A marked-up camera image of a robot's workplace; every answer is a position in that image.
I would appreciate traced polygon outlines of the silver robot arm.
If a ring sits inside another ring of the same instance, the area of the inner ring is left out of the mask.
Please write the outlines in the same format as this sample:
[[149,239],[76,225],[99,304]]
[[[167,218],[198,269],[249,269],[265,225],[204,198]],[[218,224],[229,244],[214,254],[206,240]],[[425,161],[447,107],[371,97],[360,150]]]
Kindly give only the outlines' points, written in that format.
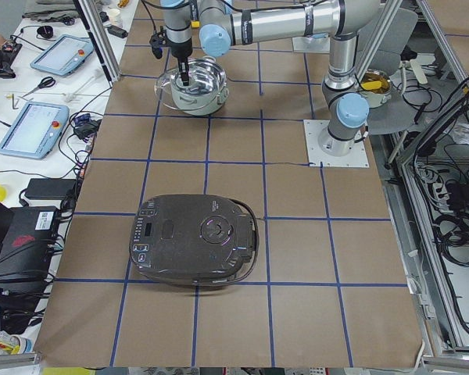
[[365,98],[354,92],[358,34],[378,13],[378,1],[308,1],[289,7],[234,9],[227,1],[161,1],[164,26],[150,39],[153,54],[168,47],[177,59],[180,78],[189,83],[188,58],[192,54],[192,21],[200,23],[202,50],[212,57],[226,54],[235,45],[310,37],[326,33],[330,37],[328,73],[322,92],[331,113],[320,132],[320,148],[329,155],[350,152],[355,136],[369,114]]

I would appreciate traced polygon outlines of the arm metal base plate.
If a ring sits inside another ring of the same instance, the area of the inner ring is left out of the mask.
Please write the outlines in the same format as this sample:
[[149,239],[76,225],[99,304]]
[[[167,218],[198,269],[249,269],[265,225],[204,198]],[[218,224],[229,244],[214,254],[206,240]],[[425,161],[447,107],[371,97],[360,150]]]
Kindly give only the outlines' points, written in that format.
[[328,120],[304,120],[308,164],[314,167],[368,168],[361,132],[354,139],[339,141],[328,132]]
[[294,37],[292,47],[294,52],[328,54],[330,38],[327,34],[319,37]]

